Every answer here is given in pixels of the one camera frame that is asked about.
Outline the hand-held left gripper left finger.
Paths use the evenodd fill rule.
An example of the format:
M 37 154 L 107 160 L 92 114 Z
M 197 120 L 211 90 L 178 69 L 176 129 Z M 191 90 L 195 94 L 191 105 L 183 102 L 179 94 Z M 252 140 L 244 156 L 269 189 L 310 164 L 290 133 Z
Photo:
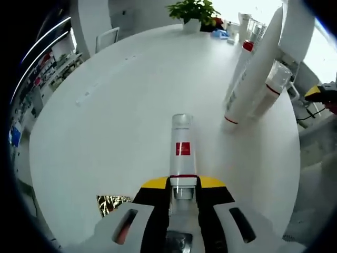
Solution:
M 168 177 L 144 183 L 132 202 L 121 204 L 95 226 L 87 252 L 163 252 L 169 226 Z

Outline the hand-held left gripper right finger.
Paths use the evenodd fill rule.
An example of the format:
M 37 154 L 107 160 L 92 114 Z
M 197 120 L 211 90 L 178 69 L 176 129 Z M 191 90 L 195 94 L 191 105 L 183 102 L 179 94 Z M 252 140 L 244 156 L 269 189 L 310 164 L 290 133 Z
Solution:
M 234 200 L 224 182 L 198 176 L 196 200 L 206 252 L 302 252 L 297 242 L 282 239 L 271 221 Z

